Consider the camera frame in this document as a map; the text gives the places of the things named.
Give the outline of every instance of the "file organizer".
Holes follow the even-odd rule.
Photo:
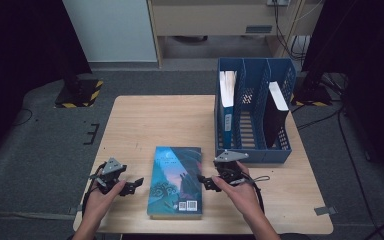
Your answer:
[[[232,141],[223,146],[220,118],[220,84],[214,103],[215,156],[225,149],[247,153],[244,163],[284,163],[291,153],[285,127],[279,132],[276,147],[267,148],[263,132],[263,116],[268,86],[277,81],[290,107],[296,70],[289,58],[220,58],[218,71],[236,71]]]

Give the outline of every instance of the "wooden table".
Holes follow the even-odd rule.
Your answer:
[[[168,234],[251,234],[232,202],[223,192],[203,188],[201,220],[151,220],[146,214],[154,151],[157,145],[202,148],[203,175],[214,169],[213,95],[120,96],[115,100],[91,174],[110,157],[127,165],[121,178],[144,177],[134,195],[117,197],[101,222],[99,232]],[[330,234],[328,215],[314,208],[325,206],[316,179],[291,115],[286,130],[292,153],[281,165],[250,168],[251,176],[270,176],[260,182],[266,215],[278,233]],[[81,212],[74,221],[76,230]]]

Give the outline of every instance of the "book cover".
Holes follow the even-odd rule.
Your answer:
[[[200,219],[201,148],[157,146],[147,214],[151,219]]]
[[[236,72],[220,71],[220,118],[222,124],[223,148],[230,149],[232,143],[233,105]]]
[[[263,118],[263,131],[266,146],[271,148],[278,137],[279,131],[285,126],[289,108],[277,82],[270,82],[268,92]]]

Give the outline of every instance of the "barcode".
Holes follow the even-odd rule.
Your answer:
[[[186,202],[179,202],[179,211],[186,211]]]
[[[187,211],[198,211],[197,201],[187,201]]]

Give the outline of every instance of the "electrical outlet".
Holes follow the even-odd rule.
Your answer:
[[[267,5],[268,6],[274,6],[274,1],[275,0],[267,0]],[[290,0],[277,0],[277,5],[278,6],[288,6]]]

